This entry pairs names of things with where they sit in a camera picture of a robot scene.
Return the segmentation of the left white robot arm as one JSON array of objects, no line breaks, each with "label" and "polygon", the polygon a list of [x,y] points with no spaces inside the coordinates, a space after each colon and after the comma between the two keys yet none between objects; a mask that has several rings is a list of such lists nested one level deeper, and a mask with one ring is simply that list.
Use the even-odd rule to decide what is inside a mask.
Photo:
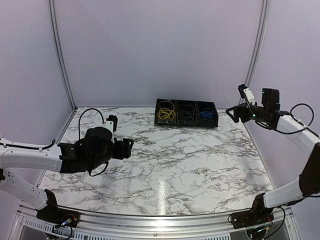
[{"label": "left white robot arm", "polygon": [[45,147],[9,143],[0,144],[0,189],[26,203],[53,223],[63,219],[54,193],[37,188],[13,173],[12,168],[40,169],[60,174],[92,173],[97,167],[108,165],[110,159],[123,160],[131,156],[134,141],[117,140],[105,127],[87,130],[84,138],[75,143],[52,142]]}]

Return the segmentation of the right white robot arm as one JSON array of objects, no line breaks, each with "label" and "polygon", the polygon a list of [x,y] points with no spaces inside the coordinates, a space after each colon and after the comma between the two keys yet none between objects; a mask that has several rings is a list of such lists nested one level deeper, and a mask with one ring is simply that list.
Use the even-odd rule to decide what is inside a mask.
[{"label": "right white robot arm", "polygon": [[291,111],[281,110],[280,92],[273,88],[262,89],[261,106],[257,105],[249,87],[238,86],[244,103],[228,108],[225,112],[235,122],[255,123],[267,130],[286,136],[307,157],[307,162],[297,179],[264,193],[254,200],[256,205],[248,212],[247,219],[258,224],[267,216],[267,209],[283,205],[293,205],[304,198],[320,195],[320,137],[310,129],[309,124],[293,116]]}]

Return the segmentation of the black compartment tray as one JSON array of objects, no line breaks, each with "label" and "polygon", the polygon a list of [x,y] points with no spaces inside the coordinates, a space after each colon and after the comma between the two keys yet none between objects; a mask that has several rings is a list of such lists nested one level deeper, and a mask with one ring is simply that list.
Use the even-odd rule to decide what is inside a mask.
[{"label": "black compartment tray", "polygon": [[214,129],[219,125],[219,114],[214,102],[158,98],[154,124]]}]

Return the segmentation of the right aluminium frame post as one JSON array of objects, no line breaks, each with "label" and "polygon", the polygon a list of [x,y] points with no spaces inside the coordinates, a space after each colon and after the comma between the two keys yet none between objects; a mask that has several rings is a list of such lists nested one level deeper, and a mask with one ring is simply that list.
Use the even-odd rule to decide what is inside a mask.
[{"label": "right aluminium frame post", "polygon": [[266,25],[267,25],[269,5],[270,5],[269,0],[261,1],[258,28],[256,32],[256,37],[253,45],[253,51],[252,51],[249,67],[248,67],[245,82],[244,82],[248,87],[252,85],[255,68],[257,66],[258,58],[262,49],[263,40],[265,36],[265,31],[266,31]]}]

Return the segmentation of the aluminium frame post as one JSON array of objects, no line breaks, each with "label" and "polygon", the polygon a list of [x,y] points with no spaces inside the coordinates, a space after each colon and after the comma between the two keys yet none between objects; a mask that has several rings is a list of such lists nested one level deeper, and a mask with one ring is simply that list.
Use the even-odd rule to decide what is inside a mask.
[{"label": "aluminium frame post", "polygon": [[265,36],[265,31],[266,31],[266,25],[267,25],[269,5],[270,5],[269,0],[261,1],[258,28],[256,32],[256,37],[253,45],[253,51],[252,51],[249,67],[248,67],[245,82],[244,82],[248,87],[252,85],[255,68],[257,66],[258,58],[262,49],[263,40]]},{"label": "aluminium frame post", "polygon": [[75,111],[77,109],[77,106],[72,93],[72,88],[71,88],[71,84],[70,84],[70,80],[69,80],[69,76],[68,76],[68,72],[65,64],[65,59],[63,55],[60,33],[59,33],[59,26],[58,26],[56,3],[54,0],[48,0],[47,2],[48,2],[49,18],[50,18],[51,28],[52,28],[53,42],[54,42],[55,52],[57,55],[57,62],[58,62],[60,74],[62,77],[62,82],[65,88],[66,97],[70,105],[70,108],[72,109],[72,111]]}]

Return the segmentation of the aluminium front rail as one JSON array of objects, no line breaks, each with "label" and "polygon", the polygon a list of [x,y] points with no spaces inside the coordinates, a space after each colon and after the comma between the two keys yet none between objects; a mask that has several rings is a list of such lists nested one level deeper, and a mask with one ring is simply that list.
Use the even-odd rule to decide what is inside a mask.
[{"label": "aluminium front rail", "polygon": [[21,202],[10,240],[299,240],[290,208],[275,209],[273,217],[257,225],[234,218],[235,211],[183,216],[147,216],[93,212],[65,207],[76,212],[77,224],[56,228],[40,220],[37,212]]}]

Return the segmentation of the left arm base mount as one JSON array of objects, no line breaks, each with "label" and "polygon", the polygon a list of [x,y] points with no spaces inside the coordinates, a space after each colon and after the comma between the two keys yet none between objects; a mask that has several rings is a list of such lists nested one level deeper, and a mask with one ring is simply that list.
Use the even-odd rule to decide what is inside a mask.
[{"label": "left arm base mount", "polygon": [[36,217],[61,227],[69,226],[76,228],[79,222],[80,213],[78,211],[60,208],[55,194],[48,189],[45,189],[44,192],[46,195],[45,204],[44,207],[36,209]]}]

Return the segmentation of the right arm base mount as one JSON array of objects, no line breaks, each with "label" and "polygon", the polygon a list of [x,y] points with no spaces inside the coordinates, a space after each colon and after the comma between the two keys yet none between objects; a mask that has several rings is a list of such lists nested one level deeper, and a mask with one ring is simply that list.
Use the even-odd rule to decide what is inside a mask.
[{"label": "right arm base mount", "polygon": [[227,221],[233,225],[234,229],[252,227],[274,220],[273,208],[267,208],[264,204],[264,193],[257,195],[249,210],[231,213]]}]

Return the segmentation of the left aluminium frame post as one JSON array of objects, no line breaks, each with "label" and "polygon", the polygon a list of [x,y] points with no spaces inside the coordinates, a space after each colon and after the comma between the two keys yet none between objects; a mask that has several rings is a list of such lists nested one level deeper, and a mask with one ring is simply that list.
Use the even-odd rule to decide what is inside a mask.
[{"label": "left aluminium frame post", "polygon": [[54,0],[48,0],[47,2],[48,2],[49,18],[50,18],[51,28],[52,28],[53,42],[54,42],[55,52],[57,55],[57,62],[58,62],[60,74],[62,77],[62,82],[65,88],[66,97],[70,105],[70,108],[72,109],[72,111],[75,111],[77,109],[77,106],[72,93],[72,88],[71,88],[71,84],[70,84],[70,80],[69,80],[69,76],[68,76],[68,72],[65,64],[65,59],[63,55],[60,33],[59,33],[59,26],[58,26],[56,3]]}]

